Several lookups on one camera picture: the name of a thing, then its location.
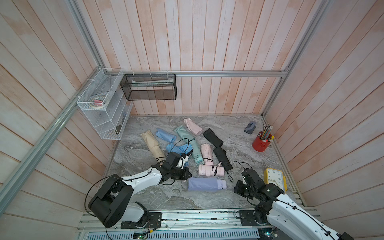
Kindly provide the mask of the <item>lavender umbrella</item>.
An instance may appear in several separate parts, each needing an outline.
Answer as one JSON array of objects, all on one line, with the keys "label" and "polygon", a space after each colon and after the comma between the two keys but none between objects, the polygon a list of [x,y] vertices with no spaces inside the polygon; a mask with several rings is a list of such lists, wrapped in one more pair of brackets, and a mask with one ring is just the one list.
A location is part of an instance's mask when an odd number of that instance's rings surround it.
[{"label": "lavender umbrella", "polygon": [[225,180],[217,178],[190,178],[188,180],[188,191],[217,192],[226,190]]}]

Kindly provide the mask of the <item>blue umbrella sleeve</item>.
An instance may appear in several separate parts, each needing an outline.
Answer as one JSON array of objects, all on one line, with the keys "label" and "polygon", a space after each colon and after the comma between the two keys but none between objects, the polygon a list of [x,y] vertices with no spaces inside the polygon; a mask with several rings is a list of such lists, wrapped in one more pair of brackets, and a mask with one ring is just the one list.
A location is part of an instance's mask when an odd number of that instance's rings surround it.
[{"label": "blue umbrella sleeve", "polygon": [[155,135],[168,143],[173,143],[177,138],[175,135],[159,128],[157,128]]}]

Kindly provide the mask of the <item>beige umbrella sleeve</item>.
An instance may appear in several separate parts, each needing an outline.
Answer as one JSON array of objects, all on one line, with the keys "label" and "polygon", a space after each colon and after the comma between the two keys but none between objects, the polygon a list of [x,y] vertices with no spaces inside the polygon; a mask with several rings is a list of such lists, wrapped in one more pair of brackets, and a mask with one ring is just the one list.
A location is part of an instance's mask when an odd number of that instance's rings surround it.
[{"label": "beige umbrella sleeve", "polygon": [[165,159],[166,155],[159,146],[159,142],[156,140],[154,135],[150,130],[147,130],[145,133],[141,134],[141,137],[145,141],[152,155],[154,156],[157,162],[160,162]]}]

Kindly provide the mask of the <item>large pink umbrella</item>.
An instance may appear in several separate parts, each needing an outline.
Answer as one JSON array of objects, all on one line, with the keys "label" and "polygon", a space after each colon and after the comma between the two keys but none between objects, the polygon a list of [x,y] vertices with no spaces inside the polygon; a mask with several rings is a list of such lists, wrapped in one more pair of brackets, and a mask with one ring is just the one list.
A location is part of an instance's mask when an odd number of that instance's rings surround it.
[{"label": "large pink umbrella", "polygon": [[223,177],[225,175],[224,167],[221,165],[200,165],[198,169],[199,176],[205,177]]}]

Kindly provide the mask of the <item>mint green umbrella sleeve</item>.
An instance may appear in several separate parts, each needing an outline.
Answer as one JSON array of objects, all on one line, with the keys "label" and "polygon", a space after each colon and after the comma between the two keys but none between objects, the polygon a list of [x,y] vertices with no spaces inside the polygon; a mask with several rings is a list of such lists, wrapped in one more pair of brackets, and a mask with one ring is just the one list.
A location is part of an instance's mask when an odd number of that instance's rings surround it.
[{"label": "mint green umbrella sleeve", "polygon": [[185,129],[184,126],[179,126],[174,130],[181,139],[183,139],[187,144],[193,141],[195,138],[191,135],[191,133]]}]

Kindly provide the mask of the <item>black umbrella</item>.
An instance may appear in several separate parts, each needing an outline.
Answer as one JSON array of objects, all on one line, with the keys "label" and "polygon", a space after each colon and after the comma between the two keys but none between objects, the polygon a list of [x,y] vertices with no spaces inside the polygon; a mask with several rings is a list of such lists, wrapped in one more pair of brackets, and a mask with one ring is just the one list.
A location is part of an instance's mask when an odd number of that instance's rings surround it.
[{"label": "black umbrella", "polygon": [[233,183],[234,179],[229,173],[229,171],[231,171],[233,169],[233,166],[227,157],[226,151],[224,149],[222,149],[221,147],[217,147],[214,149],[214,154],[216,155],[219,162],[222,163],[222,166],[223,166],[225,172],[227,173],[230,182]]}]

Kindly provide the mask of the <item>small pink umbrella sleeve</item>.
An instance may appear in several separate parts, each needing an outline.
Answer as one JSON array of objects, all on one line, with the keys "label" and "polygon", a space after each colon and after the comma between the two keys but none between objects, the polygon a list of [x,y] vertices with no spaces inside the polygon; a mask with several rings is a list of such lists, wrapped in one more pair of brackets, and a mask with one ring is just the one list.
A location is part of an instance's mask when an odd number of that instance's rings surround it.
[{"label": "small pink umbrella sleeve", "polygon": [[184,123],[189,129],[191,133],[193,133],[195,136],[199,136],[203,133],[203,129],[195,124],[190,118],[184,119]]}]

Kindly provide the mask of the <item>blue umbrella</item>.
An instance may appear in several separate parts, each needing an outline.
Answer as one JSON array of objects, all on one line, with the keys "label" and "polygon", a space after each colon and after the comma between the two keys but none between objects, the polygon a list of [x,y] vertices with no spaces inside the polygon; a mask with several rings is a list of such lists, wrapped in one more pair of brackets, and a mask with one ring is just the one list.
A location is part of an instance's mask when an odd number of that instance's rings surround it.
[{"label": "blue umbrella", "polygon": [[193,152],[193,148],[191,144],[176,146],[173,143],[170,143],[166,146],[166,150],[168,151],[166,158],[171,152],[179,154],[181,156],[181,158],[178,161],[178,164],[176,165],[176,168],[182,169],[183,167],[188,166],[190,155]]}]

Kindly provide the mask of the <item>small pink umbrella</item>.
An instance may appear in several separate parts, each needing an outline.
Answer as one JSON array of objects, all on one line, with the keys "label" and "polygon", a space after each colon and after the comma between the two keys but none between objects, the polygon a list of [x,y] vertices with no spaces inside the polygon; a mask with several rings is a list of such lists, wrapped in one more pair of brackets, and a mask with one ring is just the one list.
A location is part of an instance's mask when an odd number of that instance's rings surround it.
[{"label": "small pink umbrella", "polygon": [[201,153],[202,153],[205,165],[213,166],[214,161],[213,161],[213,151],[211,146],[209,144],[201,145]]}]

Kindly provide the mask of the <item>black umbrella sleeve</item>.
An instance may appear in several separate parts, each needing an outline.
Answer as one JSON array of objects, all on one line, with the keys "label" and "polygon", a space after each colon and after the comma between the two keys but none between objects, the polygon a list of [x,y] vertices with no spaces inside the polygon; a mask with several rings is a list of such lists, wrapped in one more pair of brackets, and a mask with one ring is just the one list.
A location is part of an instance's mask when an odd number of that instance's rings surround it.
[{"label": "black umbrella sleeve", "polygon": [[211,129],[207,129],[203,132],[203,136],[216,148],[219,148],[224,144],[224,142]]}]

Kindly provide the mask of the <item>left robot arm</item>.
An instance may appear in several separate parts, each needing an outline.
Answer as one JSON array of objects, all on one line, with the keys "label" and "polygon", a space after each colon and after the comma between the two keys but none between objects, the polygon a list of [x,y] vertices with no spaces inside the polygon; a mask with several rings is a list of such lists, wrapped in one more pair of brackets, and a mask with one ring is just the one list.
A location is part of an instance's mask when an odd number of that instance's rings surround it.
[{"label": "left robot arm", "polygon": [[119,177],[114,174],[107,177],[89,201],[90,211],[107,229],[119,221],[129,222],[136,225],[137,228],[148,227],[150,224],[149,211],[139,202],[130,205],[131,197],[169,179],[175,182],[191,178],[192,174],[189,172],[189,168],[184,165],[192,152],[182,154],[171,152],[164,160],[151,165],[148,170],[136,175]]}]

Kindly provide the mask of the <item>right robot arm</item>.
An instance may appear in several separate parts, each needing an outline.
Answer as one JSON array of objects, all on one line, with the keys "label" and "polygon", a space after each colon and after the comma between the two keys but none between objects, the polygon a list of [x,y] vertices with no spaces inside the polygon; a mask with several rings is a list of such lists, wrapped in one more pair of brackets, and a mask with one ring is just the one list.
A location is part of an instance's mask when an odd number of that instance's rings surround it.
[{"label": "right robot arm", "polygon": [[274,226],[293,240],[352,240],[327,227],[297,205],[284,190],[273,183],[265,184],[258,173],[246,168],[243,181],[238,181],[234,192],[246,200],[259,200],[253,210],[238,211],[242,226]]}]

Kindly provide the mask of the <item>yellow alarm clock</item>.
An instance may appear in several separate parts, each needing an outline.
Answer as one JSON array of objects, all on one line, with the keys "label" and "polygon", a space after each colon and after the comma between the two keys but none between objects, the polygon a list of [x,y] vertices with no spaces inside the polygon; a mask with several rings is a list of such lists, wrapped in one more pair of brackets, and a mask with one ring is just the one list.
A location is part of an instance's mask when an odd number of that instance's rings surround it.
[{"label": "yellow alarm clock", "polygon": [[280,170],[266,168],[264,170],[264,182],[265,184],[274,184],[284,190],[284,192],[288,190],[286,177]]}]

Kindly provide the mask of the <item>red pencil cup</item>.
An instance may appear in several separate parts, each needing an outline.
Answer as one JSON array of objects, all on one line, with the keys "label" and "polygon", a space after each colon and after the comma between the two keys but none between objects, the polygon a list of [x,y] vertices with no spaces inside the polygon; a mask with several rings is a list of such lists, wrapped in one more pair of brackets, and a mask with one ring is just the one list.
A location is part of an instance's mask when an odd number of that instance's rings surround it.
[{"label": "red pencil cup", "polygon": [[275,140],[275,137],[272,135],[272,128],[273,126],[270,124],[264,125],[263,130],[258,133],[252,144],[255,151],[264,152],[270,143]]}]

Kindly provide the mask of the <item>tape roll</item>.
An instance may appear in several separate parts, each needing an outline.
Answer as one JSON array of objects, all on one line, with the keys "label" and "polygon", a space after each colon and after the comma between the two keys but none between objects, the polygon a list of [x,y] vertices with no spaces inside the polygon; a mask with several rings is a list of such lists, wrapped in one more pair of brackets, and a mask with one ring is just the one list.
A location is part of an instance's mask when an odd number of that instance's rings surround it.
[{"label": "tape roll", "polygon": [[90,107],[92,109],[103,109],[108,105],[108,100],[106,99],[106,96],[96,96],[93,99],[90,100]]}]

